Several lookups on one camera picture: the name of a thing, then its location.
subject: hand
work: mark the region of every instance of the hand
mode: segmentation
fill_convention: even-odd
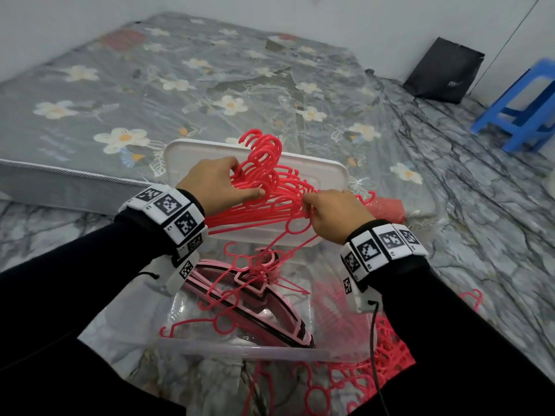
[[[232,186],[229,171],[235,171],[238,166],[239,161],[233,156],[201,160],[176,188],[194,195],[203,207],[205,217],[217,215],[247,200],[256,200],[265,195],[262,188],[240,190]]]
[[[309,192],[302,197],[306,210],[312,207],[310,221],[314,231],[336,244],[343,245],[351,233],[375,220],[349,190]]]

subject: black bag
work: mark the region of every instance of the black bag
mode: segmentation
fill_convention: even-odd
[[[403,87],[413,96],[459,104],[483,60],[474,49],[437,38]]]

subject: gray mattress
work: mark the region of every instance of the gray mattress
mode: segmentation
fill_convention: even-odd
[[[0,195],[114,214],[138,187],[165,182],[170,141],[233,144],[251,128],[341,162],[358,194],[437,214],[348,50],[175,13],[0,85]]]

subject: black sleeve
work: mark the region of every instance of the black sleeve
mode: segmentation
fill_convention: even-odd
[[[0,273],[0,327],[10,338],[0,370],[79,336],[141,269],[172,248],[158,225],[126,209],[114,223]]]
[[[348,239],[385,223],[367,223]],[[382,294],[385,314],[430,391],[445,387],[465,397],[461,391],[471,390],[466,397],[483,395],[490,402],[504,400],[492,395],[494,386],[503,397],[536,403],[555,395],[549,378],[445,285],[425,258],[394,260],[364,282]]]

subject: marble floor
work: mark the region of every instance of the marble floor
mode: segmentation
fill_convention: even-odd
[[[399,143],[446,211],[437,226],[421,232],[431,265],[456,292],[480,289],[482,316],[555,381],[555,200],[542,185],[553,164],[531,153],[503,152],[508,136],[498,131],[471,135],[467,129],[483,110],[471,99],[461,105],[428,102],[396,81],[370,79]],[[6,201],[0,202],[0,219],[0,270],[109,223],[93,213]],[[429,307],[433,315],[433,298]],[[118,339],[103,313],[81,339],[130,382],[186,405],[188,414],[243,409],[251,363],[145,351]],[[482,347],[480,339],[476,344]],[[290,364],[273,364],[269,371],[275,375],[275,414],[301,414],[304,378],[291,378]],[[346,388],[334,395],[330,414],[345,415],[353,394]],[[251,413],[266,414],[268,405],[256,388]]]

